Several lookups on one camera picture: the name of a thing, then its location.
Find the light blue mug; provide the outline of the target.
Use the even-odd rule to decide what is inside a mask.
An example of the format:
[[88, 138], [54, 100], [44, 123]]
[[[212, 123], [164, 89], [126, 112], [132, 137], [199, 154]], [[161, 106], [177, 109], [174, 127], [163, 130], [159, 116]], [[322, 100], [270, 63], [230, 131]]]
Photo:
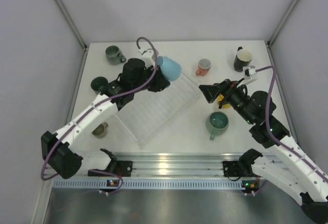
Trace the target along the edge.
[[181, 75], [181, 65], [167, 56], [158, 56], [157, 64], [163, 76], [170, 82], [176, 81]]

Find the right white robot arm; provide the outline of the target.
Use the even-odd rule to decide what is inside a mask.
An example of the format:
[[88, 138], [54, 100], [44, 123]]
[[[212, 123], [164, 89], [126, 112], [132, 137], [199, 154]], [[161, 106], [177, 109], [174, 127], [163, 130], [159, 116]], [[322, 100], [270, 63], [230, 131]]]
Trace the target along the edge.
[[327, 174], [300, 148], [289, 130], [273, 115], [276, 105], [265, 91], [248, 95], [246, 85], [225, 79], [213, 85], [200, 85], [209, 103], [222, 95], [219, 106], [229, 104], [248, 124], [253, 139], [274, 154], [287, 171], [255, 149], [239, 158], [242, 174], [261, 176], [287, 193], [297, 202], [303, 213], [315, 223], [327, 223]]

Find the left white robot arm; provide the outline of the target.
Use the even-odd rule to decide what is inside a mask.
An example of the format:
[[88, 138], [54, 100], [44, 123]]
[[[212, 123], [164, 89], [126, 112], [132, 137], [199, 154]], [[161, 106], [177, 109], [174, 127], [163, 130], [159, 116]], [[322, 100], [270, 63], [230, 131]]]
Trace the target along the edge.
[[95, 100], [80, 115], [54, 133], [45, 132], [41, 137], [42, 157], [63, 179], [81, 170], [100, 170], [110, 176], [116, 172], [116, 157], [106, 149], [82, 153], [78, 149], [84, 140], [110, 116], [131, 102], [136, 92], [163, 91], [170, 85], [161, 70], [163, 57], [155, 66], [146, 67], [139, 58], [129, 59], [117, 79], [109, 82], [99, 76], [92, 80]]

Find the teal speckled ceramic mug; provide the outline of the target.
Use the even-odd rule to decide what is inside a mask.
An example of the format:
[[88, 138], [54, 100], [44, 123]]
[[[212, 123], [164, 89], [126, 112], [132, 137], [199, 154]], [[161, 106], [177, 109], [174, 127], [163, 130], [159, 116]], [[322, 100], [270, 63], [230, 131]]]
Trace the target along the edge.
[[210, 140], [213, 141], [216, 136], [222, 135], [229, 127], [229, 119], [223, 112], [213, 112], [206, 120], [206, 130], [210, 134]]

